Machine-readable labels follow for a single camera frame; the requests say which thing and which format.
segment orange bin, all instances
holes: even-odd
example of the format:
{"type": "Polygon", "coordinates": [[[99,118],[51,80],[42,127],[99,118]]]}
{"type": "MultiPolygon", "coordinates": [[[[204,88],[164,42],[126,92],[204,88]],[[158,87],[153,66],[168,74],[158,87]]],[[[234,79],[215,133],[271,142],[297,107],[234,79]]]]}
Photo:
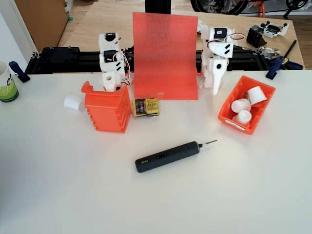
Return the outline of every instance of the orange bin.
{"type": "Polygon", "coordinates": [[[132,112],[126,85],[116,92],[94,91],[86,81],[81,91],[86,94],[84,106],[96,130],[125,132],[132,112]]]}
{"type": "Polygon", "coordinates": [[[261,83],[257,80],[251,79],[246,76],[242,76],[228,98],[226,99],[225,103],[223,104],[218,119],[221,120],[223,123],[243,132],[246,134],[253,134],[255,128],[257,127],[267,105],[269,104],[273,93],[275,92],[275,88],[269,86],[267,84],[261,83]],[[233,112],[231,109],[231,104],[233,101],[244,98],[245,94],[251,88],[256,86],[260,86],[264,95],[266,96],[267,100],[257,103],[256,105],[252,106],[250,113],[252,114],[252,119],[248,127],[243,126],[235,121],[232,118],[237,115],[237,113],[233,112]]]}

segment mug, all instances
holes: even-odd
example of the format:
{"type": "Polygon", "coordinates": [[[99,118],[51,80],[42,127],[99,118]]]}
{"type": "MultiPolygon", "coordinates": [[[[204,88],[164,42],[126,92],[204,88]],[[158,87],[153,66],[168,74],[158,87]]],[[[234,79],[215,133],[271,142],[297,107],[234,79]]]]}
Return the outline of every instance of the mug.
{"type": "Polygon", "coordinates": [[[0,60],[0,101],[11,102],[19,96],[8,65],[0,60]]]}

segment orange paper sheet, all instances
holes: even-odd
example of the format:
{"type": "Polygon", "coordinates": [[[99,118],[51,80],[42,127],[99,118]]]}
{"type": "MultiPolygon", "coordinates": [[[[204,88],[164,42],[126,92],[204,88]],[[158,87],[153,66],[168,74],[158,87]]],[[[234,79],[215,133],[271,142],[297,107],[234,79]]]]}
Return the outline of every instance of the orange paper sheet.
{"type": "Polygon", "coordinates": [[[135,98],[197,100],[197,17],[133,12],[135,98]]]}

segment black screwdriver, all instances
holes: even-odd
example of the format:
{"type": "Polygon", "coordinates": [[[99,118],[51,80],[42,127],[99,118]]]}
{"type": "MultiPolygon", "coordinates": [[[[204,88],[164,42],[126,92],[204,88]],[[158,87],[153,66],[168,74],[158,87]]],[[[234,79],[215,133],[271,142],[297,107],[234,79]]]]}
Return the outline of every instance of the black screwdriver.
{"type": "Polygon", "coordinates": [[[136,160],[137,172],[142,173],[154,169],[156,167],[160,167],[168,163],[196,155],[199,153],[199,149],[203,147],[203,145],[208,145],[216,141],[217,140],[213,140],[203,144],[198,144],[196,141],[192,141],[190,143],[179,145],[177,147],[159,152],[157,154],[137,159],[136,160]]]}

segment bicycle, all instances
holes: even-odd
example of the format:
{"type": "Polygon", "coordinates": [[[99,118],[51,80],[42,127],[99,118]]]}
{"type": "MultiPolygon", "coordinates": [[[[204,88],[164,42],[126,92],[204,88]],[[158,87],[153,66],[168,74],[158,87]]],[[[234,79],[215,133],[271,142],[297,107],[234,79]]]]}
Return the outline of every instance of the bicycle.
{"type": "MultiPolygon", "coordinates": [[[[250,2],[265,2],[267,0],[191,0],[192,8],[198,12],[219,13],[226,15],[239,15],[250,2]]],[[[304,7],[309,0],[286,0],[288,7],[284,18],[292,10],[304,7]]]]}

